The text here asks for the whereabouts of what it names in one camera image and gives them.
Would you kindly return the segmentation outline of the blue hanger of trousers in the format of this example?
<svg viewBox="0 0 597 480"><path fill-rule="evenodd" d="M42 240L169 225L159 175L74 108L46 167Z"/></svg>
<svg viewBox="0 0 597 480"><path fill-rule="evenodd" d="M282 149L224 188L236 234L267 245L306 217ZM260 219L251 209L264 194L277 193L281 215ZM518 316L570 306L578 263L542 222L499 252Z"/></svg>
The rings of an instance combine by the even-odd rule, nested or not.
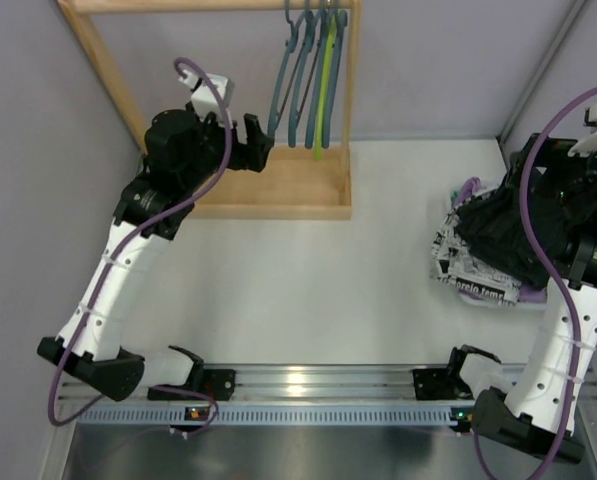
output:
<svg viewBox="0 0 597 480"><path fill-rule="evenodd" d="M284 2L284 14L285 21L289 25L289 35L285 41L285 50L281 60L281 64L275 80L274 91L272 95L272 101L270 104L268 123L267 123L267 135L274 137L282 119L283 113L286 108L286 104L291 91L292 83L295 78L295 74L291 73L287 77L287 68L289 60L292 54L295 52L302 23L306 21L307 12L309 11L310 2L303 1L301 3L303 11L299 14L296 21L290 17L290 1Z"/></svg>

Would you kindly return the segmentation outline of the black trousers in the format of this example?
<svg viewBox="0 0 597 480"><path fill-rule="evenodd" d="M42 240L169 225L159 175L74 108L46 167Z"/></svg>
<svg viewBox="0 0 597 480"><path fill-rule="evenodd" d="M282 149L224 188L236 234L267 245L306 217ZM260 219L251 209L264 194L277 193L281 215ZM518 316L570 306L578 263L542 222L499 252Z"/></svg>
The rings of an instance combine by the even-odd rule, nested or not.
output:
<svg viewBox="0 0 597 480"><path fill-rule="evenodd" d="M499 187L484 200L458 207L457 214L457 233L467 242L474 257L535 290L547 286L549 273L523 229L517 189ZM530 218L530 222L549 259L560 259L567 253L571 230L568 220Z"/></svg>

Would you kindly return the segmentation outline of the blue hanger of newsprint garment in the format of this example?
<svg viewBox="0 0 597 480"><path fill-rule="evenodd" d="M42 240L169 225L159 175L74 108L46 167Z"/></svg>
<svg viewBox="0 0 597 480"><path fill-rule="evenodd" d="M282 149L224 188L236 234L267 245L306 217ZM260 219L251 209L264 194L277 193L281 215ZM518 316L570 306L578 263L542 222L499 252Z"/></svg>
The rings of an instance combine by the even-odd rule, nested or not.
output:
<svg viewBox="0 0 597 480"><path fill-rule="evenodd" d="M292 99L288 123L288 145L295 147L297 144L297 130L304 109L307 93L303 91L303 79L307 59L312 52L315 40L315 15L310 8L310 2L304 3L304 11L300 14L298 23L304 23L304 35L298 59L292 73Z"/></svg>

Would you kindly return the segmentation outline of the black white newsprint garment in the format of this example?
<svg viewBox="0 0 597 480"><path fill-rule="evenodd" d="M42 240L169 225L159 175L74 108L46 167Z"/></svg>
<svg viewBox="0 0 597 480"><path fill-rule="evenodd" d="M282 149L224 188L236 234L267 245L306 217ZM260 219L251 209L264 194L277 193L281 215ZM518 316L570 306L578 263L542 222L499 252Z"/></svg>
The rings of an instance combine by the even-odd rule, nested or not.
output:
<svg viewBox="0 0 597 480"><path fill-rule="evenodd" d="M459 189L449 193L448 213L431 245L430 277L454 286L474 300L514 306L519 301L521 283L474 257L467 242L457 233L458 207L488 198L496 187L495 182L471 177Z"/></svg>

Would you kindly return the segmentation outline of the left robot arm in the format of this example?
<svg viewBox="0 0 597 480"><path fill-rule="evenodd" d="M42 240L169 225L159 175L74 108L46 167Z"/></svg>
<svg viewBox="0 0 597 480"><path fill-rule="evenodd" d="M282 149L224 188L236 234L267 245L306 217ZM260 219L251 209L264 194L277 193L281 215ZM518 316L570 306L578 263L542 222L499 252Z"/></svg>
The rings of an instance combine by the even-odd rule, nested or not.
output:
<svg viewBox="0 0 597 480"><path fill-rule="evenodd" d="M154 356L121 345L124 327L155 260L172 244L196 202L226 170L260 173L274 146L254 114L237 125L192 106L156 115L145 133L139 173L124 187L94 275L67 324L42 338L38 355L114 401L139 387L198 387L203 361L170 346Z"/></svg>

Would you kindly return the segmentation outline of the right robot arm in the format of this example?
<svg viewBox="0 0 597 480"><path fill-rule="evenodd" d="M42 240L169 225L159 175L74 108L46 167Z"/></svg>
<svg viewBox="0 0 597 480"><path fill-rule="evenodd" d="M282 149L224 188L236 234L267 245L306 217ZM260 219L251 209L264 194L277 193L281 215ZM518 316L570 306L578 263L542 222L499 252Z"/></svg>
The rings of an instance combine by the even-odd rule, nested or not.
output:
<svg viewBox="0 0 597 480"><path fill-rule="evenodd" d="M538 188L570 222L564 252L549 259L533 233L527 190L520 218L530 246L551 275L547 307L525 369L514 385L499 375L496 357L469 350L462 380L476 397L471 427L485 437L541 459L577 464L584 447L573 437L574 412L597 344L597 132L570 150L561 139L521 152L525 167L547 170Z"/></svg>

